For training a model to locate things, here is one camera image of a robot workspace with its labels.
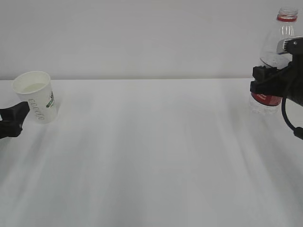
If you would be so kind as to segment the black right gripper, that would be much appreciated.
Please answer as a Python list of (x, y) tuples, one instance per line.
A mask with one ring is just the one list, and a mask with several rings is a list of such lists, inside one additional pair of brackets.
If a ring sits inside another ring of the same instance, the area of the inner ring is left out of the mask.
[(256, 66), (252, 70), (254, 80), (250, 83), (250, 92), (267, 96), (290, 99), (303, 105), (303, 54), (294, 54), (288, 66), (278, 70)]

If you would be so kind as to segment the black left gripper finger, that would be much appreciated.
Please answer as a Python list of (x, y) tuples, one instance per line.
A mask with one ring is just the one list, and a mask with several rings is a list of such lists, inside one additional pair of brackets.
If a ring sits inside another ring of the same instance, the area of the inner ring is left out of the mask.
[(22, 125), (30, 111), (28, 102), (0, 110), (0, 138), (18, 137), (22, 132)]

